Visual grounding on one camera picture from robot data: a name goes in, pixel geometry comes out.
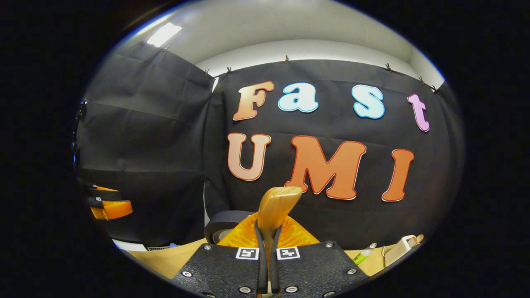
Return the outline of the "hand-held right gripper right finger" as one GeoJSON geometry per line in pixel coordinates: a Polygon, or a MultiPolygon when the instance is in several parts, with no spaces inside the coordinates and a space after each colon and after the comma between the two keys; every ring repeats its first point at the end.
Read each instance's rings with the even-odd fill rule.
{"type": "Polygon", "coordinates": [[[280,296],[338,296],[369,276],[335,242],[318,240],[287,217],[271,253],[271,285],[280,296]]]}

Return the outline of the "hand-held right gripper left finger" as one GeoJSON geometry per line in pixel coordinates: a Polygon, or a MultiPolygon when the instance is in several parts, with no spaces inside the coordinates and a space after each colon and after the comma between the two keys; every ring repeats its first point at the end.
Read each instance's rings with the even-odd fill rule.
{"type": "Polygon", "coordinates": [[[259,296],[267,293],[267,259],[263,238],[251,213],[217,213],[205,226],[207,243],[177,271],[172,282],[199,296],[259,296]],[[235,230],[250,220],[250,235],[257,237],[257,248],[250,245],[222,246],[220,233],[235,230]]]}

